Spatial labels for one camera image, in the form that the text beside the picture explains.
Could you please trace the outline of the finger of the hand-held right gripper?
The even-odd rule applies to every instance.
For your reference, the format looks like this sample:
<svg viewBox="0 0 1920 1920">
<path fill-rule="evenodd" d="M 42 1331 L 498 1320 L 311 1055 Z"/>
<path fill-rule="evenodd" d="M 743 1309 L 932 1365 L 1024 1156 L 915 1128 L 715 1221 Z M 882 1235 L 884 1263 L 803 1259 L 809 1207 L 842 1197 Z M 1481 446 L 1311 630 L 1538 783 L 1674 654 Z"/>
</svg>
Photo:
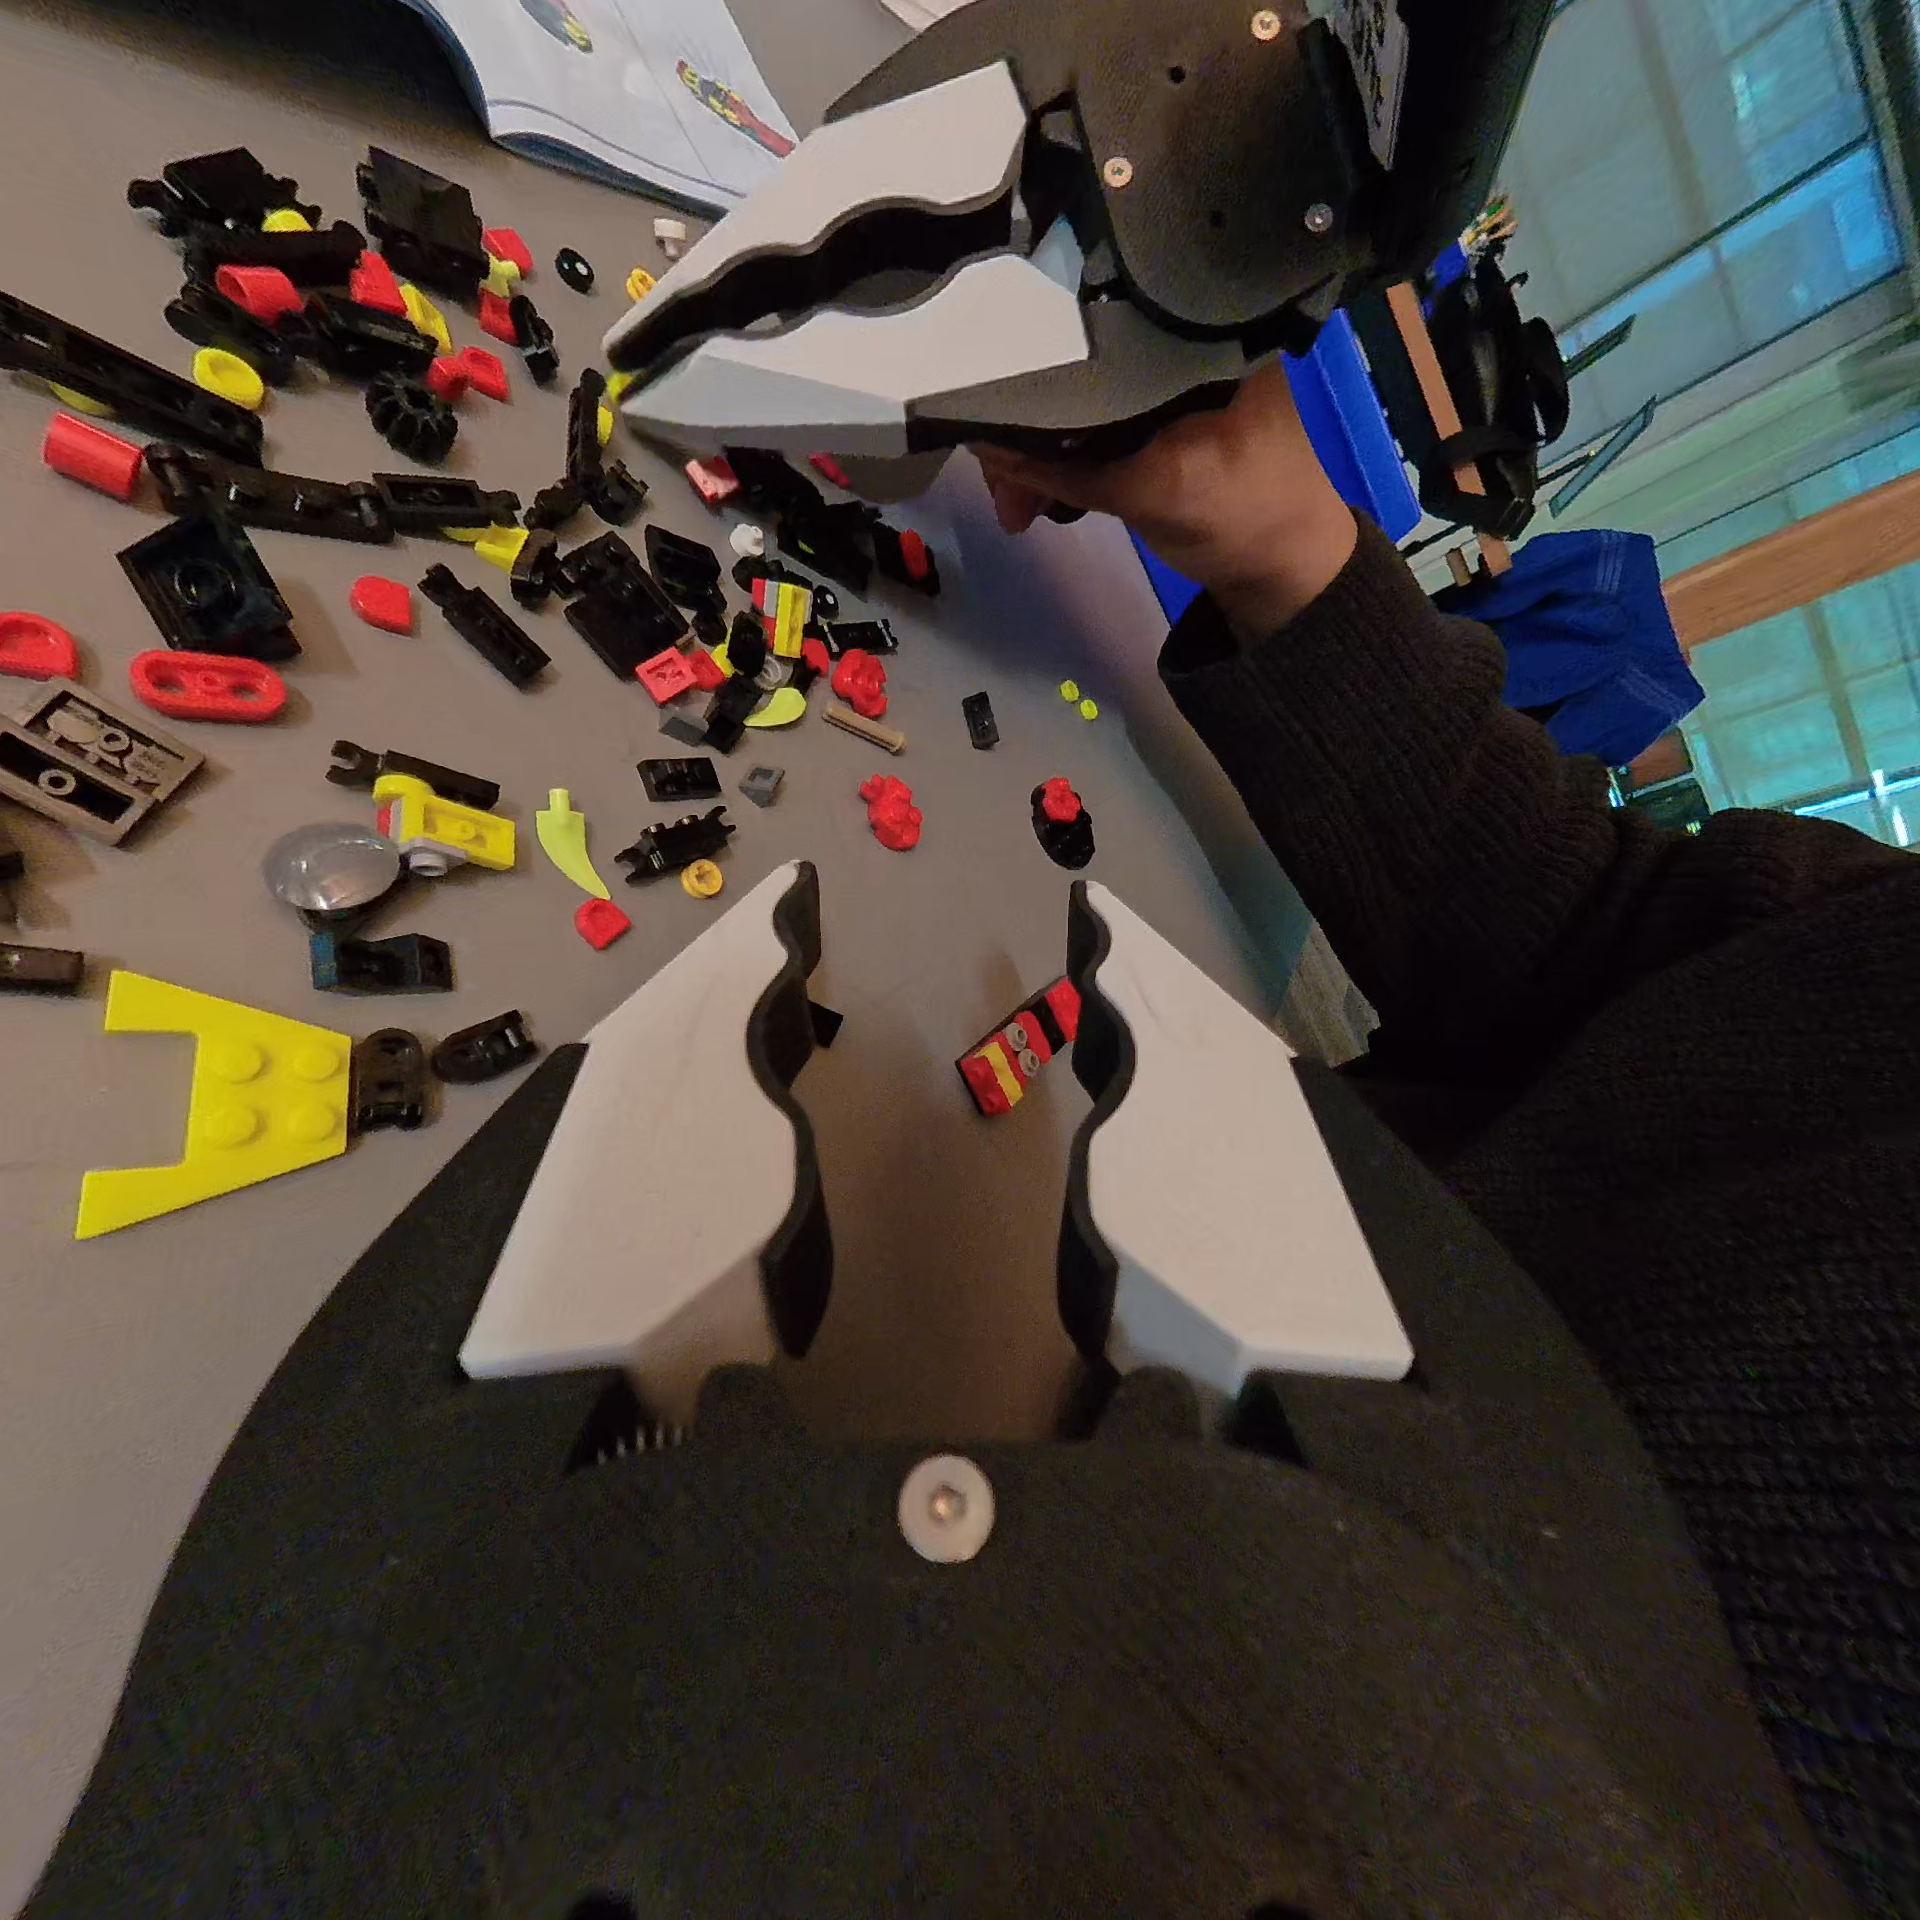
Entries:
<svg viewBox="0 0 1920 1920">
<path fill-rule="evenodd" d="M 805 318 L 873 275 L 945 272 L 1013 228 L 1028 108 L 1008 62 L 816 128 L 605 339 L 649 375 L 715 333 Z"/>
<path fill-rule="evenodd" d="M 1090 359 L 1075 292 L 1023 255 L 981 255 L 906 303 L 824 305 L 714 333 L 625 387 L 644 438 L 911 462 L 1024 427 L 1031 387 Z"/>
</svg>

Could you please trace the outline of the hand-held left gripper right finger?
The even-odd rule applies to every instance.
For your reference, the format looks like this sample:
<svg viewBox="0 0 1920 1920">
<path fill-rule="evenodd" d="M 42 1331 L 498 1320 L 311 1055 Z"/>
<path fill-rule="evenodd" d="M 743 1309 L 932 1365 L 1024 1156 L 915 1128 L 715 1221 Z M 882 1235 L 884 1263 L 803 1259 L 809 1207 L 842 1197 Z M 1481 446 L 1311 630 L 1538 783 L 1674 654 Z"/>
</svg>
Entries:
<svg viewBox="0 0 1920 1920">
<path fill-rule="evenodd" d="M 1079 995 L 1056 1283 L 1117 1373 L 1235 1399 L 1253 1375 L 1401 1383 L 1416 1353 L 1291 1047 L 1097 879 L 1067 904 Z"/>
</svg>

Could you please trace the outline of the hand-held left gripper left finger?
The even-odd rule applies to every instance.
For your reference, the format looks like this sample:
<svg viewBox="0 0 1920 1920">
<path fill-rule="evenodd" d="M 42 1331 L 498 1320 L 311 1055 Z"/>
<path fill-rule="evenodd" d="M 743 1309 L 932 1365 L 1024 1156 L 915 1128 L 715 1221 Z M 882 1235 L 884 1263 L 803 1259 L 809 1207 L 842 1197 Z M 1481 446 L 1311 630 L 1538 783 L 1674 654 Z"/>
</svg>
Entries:
<svg viewBox="0 0 1920 1920">
<path fill-rule="evenodd" d="M 612 1368 L 690 1423 L 722 1365 L 803 1360 L 832 1295 L 818 1143 L 811 862 L 777 865 L 585 1037 L 459 1365 L 474 1381 Z"/>
</svg>

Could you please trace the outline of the red yellow striped lego assembly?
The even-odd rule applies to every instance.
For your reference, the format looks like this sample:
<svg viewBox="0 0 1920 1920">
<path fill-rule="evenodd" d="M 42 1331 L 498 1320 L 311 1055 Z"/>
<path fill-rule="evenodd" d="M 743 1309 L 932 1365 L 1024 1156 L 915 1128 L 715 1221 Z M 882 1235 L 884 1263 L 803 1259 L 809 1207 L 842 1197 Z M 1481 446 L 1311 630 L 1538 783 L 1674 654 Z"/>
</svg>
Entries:
<svg viewBox="0 0 1920 1920">
<path fill-rule="evenodd" d="M 1042 1069 L 1073 1048 L 1079 1017 L 1079 989 L 1060 973 L 957 1055 L 954 1065 L 976 1113 L 1011 1113 Z"/>
</svg>

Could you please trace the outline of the lego pieces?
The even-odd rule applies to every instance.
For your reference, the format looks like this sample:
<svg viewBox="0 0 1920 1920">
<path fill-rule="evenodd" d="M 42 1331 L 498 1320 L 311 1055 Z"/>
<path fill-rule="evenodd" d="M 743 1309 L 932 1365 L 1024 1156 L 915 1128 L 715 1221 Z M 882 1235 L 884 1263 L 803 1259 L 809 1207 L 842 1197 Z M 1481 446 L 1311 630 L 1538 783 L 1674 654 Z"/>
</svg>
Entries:
<svg viewBox="0 0 1920 1920">
<path fill-rule="evenodd" d="M 257 411 L 300 376 L 301 360 L 360 392 L 370 427 L 401 457 L 442 467 L 459 444 L 461 403 L 512 398 L 498 355 L 452 343 L 424 280 L 465 292 L 477 321 L 523 356 L 529 376 L 560 373 L 556 336 L 520 280 L 532 257 L 514 228 L 482 231 L 457 183 L 380 149 L 360 168 L 372 245 L 353 224 L 321 227 L 295 179 L 265 171 L 247 149 L 170 161 L 128 183 L 128 203 L 184 243 L 184 284 L 165 305 L 197 348 L 189 379 L 5 295 L 5 367 L 49 387 L 84 415 L 138 425 L 131 441 L 73 411 L 53 414 L 40 457 L 50 473 L 122 503 L 153 495 L 165 525 L 114 552 L 160 647 L 128 660 L 128 694 L 147 712 L 187 725 L 265 726 L 287 712 L 280 668 L 301 656 L 284 589 L 255 529 L 343 544 L 459 544 L 507 576 L 512 601 L 560 603 L 571 630 L 625 688 L 661 711 L 663 732 L 729 755 L 746 732 L 788 728 L 828 686 L 824 719 L 901 755 L 884 659 L 898 647 L 884 615 L 849 616 L 843 593 L 873 596 L 880 579 L 943 589 L 923 529 L 873 503 L 824 495 L 786 457 L 729 447 L 683 467 L 698 495 L 729 501 L 763 523 L 729 527 L 731 572 L 714 547 L 649 523 L 642 552 L 623 533 L 567 547 L 589 511 L 634 521 L 649 487 L 611 460 L 616 407 L 634 375 L 585 367 L 567 392 L 565 470 L 523 503 L 455 470 L 372 470 L 347 479 L 263 463 Z M 5 608 L 5 677 L 76 680 L 72 633 Z M 338 918 L 298 913 L 311 988 L 347 996 L 442 995 L 457 988 L 448 947 L 417 929 L 370 939 L 409 886 L 448 872 L 512 872 L 522 832 L 498 781 L 409 751 L 338 740 L 328 780 L 368 795 L 368 824 L 403 856 L 401 881 Z M 507 1012 L 443 1037 L 429 1054 L 408 1029 L 353 1041 L 351 1141 L 412 1131 L 442 1085 L 485 1085 L 538 1054 L 523 1014 Z"/>
</svg>

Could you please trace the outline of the person's right forearm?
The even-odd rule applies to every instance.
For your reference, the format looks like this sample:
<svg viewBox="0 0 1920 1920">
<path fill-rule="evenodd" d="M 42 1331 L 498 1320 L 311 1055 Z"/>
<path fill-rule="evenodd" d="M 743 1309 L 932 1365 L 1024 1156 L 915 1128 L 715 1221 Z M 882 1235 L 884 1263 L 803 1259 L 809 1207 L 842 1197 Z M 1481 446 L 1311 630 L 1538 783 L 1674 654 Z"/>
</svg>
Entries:
<svg viewBox="0 0 1920 1920">
<path fill-rule="evenodd" d="M 1344 523 L 1304 609 L 1244 633 L 1202 591 L 1159 672 L 1376 1011 L 1369 1073 L 1523 1080 L 1696 947 L 1696 840 L 1609 806 L 1595 760 L 1504 704 L 1498 639 Z"/>
</svg>

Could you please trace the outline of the lego instruction booklet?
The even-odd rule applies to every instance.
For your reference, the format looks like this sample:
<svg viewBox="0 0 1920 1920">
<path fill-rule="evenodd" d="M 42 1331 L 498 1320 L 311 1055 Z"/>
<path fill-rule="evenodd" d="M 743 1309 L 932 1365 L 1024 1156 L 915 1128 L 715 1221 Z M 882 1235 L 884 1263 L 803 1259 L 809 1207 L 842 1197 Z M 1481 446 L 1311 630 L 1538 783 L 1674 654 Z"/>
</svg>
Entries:
<svg viewBox="0 0 1920 1920">
<path fill-rule="evenodd" d="M 409 1 L 498 149 L 719 215 L 800 133 L 721 1 Z"/>
</svg>

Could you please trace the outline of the yellow lego wedge plate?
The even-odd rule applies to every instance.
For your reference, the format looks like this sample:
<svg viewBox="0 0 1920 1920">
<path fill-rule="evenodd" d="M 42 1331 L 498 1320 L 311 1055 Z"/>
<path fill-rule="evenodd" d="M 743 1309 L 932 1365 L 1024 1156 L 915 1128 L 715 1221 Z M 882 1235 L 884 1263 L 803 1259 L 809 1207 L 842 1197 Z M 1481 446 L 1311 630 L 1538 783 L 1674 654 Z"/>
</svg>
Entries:
<svg viewBox="0 0 1920 1920">
<path fill-rule="evenodd" d="M 104 1031 L 194 1041 L 173 1164 L 82 1175 L 76 1240 L 123 1231 L 338 1159 L 353 1110 L 353 1037 L 116 969 Z"/>
</svg>

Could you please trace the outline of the clear grey lego dish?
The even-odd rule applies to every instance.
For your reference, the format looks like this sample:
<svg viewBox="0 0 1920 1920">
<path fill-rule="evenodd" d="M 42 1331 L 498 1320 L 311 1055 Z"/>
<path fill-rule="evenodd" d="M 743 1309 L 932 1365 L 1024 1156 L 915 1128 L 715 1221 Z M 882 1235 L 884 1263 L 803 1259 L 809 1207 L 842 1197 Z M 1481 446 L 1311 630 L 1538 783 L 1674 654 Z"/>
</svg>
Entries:
<svg viewBox="0 0 1920 1920">
<path fill-rule="evenodd" d="M 260 856 L 269 895 L 298 913 L 338 918 L 384 899 L 403 876 L 392 836 L 360 822 L 288 829 Z"/>
</svg>

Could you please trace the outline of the grey rectangular lego plate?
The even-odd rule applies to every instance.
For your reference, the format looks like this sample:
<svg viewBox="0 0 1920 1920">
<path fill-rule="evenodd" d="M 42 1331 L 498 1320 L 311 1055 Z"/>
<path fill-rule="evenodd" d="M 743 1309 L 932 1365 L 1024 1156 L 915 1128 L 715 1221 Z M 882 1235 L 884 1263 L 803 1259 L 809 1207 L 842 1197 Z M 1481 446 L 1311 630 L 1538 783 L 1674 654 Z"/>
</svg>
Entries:
<svg viewBox="0 0 1920 1920">
<path fill-rule="evenodd" d="M 123 846 L 207 757 L 72 678 L 3 719 L 3 799 L 106 848 Z"/>
</svg>

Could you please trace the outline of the person's right hand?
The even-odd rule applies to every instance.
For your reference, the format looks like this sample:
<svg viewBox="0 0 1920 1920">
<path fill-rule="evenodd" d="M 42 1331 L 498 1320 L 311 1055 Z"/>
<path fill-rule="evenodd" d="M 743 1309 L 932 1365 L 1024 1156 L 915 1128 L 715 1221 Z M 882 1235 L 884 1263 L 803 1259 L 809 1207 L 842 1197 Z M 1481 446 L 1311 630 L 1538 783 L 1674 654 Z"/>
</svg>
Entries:
<svg viewBox="0 0 1920 1920">
<path fill-rule="evenodd" d="M 1361 540 L 1320 463 L 1283 364 L 1250 373 L 1231 404 L 1169 423 L 1108 463 L 1044 462 L 973 446 L 1000 525 L 1027 533 L 1056 509 L 1122 521 L 1213 601 L 1239 643 L 1261 643 L 1333 584 Z"/>
</svg>

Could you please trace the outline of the black backpack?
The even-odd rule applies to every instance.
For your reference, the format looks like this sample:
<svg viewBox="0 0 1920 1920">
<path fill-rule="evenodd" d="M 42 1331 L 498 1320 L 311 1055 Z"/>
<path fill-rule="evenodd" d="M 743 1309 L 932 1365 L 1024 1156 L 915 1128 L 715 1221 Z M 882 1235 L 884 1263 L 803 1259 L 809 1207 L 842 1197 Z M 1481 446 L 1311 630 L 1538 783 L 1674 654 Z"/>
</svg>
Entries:
<svg viewBox="0 0 1920 1920">
<path fill-rule="evenodd" d="M 1503 541 L 1517 540 L 1536 504 L 1538 454 L 1569 427 L 1569 367 L 1552 327 L 1520 312 L 1524 275 L 1492 247 L 1440 289 L 1427 329 L 1458 427 L 1416 460 L 1429 515 Z"/>
</svg>

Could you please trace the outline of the person's black sweater torso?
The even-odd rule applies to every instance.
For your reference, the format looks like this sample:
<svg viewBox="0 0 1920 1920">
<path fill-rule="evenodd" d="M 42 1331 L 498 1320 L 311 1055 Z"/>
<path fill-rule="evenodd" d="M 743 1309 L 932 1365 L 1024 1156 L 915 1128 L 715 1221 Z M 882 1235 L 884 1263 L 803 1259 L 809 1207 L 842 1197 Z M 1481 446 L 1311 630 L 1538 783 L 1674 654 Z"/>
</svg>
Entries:
<svg viewBox="0 0 1920 1920">
<path fill-rule="evenodd" d="M 1356 1078 L 1637 1427 L 1858 1910 L 1915 1916 L 1915 855 L 1572 806 L 1285 862 Z"/>
</svg>

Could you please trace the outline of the blue cloth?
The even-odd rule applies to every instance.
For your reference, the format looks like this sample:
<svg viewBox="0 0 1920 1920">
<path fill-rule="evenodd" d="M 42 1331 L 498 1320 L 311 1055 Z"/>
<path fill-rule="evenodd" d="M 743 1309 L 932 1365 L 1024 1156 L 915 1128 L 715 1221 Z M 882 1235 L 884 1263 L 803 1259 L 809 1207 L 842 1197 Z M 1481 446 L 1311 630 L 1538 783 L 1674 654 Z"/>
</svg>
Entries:
<svg viewBox="0 0 1920 1920">
<path fill-rule="evenodd" d="M 1649 534 L 1538 534 L 1508 572 L 1456 582 L 1433 603 L 1500 639 L 1504 704 L 1541 721 L 1563 755 L 1628 765 L 1708 700 Z"/>
</svg>

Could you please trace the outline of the wooden rail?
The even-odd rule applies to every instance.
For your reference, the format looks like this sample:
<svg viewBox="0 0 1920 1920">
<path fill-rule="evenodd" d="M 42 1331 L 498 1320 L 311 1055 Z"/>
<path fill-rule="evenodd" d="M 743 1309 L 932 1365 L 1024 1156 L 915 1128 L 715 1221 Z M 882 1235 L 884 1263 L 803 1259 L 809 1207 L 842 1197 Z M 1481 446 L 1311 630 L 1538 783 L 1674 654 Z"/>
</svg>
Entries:
<svg viewBox="0 0 1920 1920">
<path fill-rule="evenodd" d="M 1665 581 L 1685 654 L 1919 561 L 1919 470 Z"/>
</svg>

